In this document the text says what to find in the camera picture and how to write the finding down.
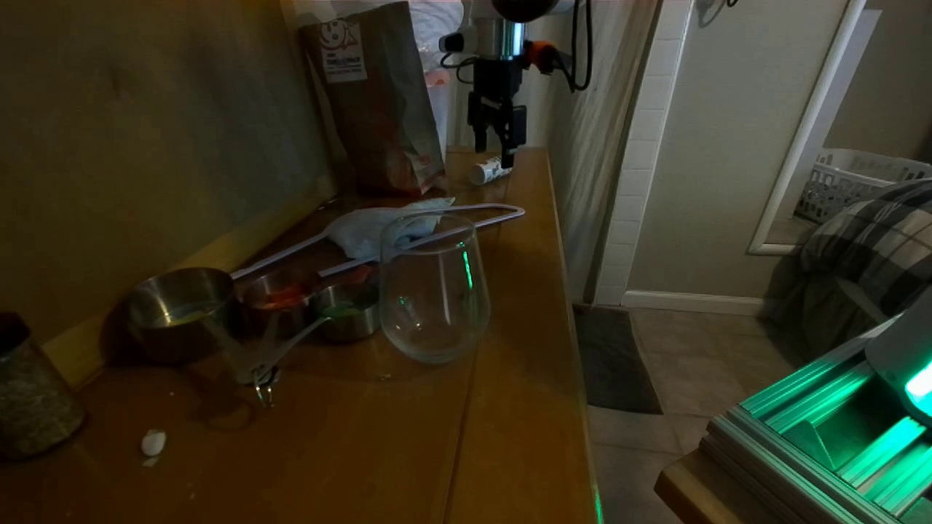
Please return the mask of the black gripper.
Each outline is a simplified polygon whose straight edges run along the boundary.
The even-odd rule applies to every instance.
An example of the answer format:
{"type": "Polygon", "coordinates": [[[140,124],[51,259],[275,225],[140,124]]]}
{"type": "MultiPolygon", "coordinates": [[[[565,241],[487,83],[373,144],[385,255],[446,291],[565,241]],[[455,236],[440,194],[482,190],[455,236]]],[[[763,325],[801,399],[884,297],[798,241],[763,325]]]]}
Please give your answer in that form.
{"type": "Polygon", "coordinates": [[[520,88],[520,64],[501,59],[478,59],[468,92],[468,127],[473,152],[489,152],[489,127],[501,134],[501,168],[511,168],[520,144],[523,108],[514,101],[520,88]]]}

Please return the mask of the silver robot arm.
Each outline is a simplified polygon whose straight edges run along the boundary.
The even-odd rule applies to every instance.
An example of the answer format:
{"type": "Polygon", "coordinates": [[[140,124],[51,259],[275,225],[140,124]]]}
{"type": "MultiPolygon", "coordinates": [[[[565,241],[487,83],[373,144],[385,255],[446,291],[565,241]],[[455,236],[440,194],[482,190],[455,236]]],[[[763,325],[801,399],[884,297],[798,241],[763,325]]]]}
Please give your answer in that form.
{"type": "Polygon", "coordinates": [[[489,0],[492,51],[471,60],[471,89],[465,121],[473,134],[473,149],[489,144],[487,134],[497,137],[497,160],[511,165],[514,152],[526,139],[526,108],[514,101],[520,79],[530,66],[551,75],[559,66],[559,48],[548,40],[530,40],[523,25],[551,13],[559,0],[489,0]]]}

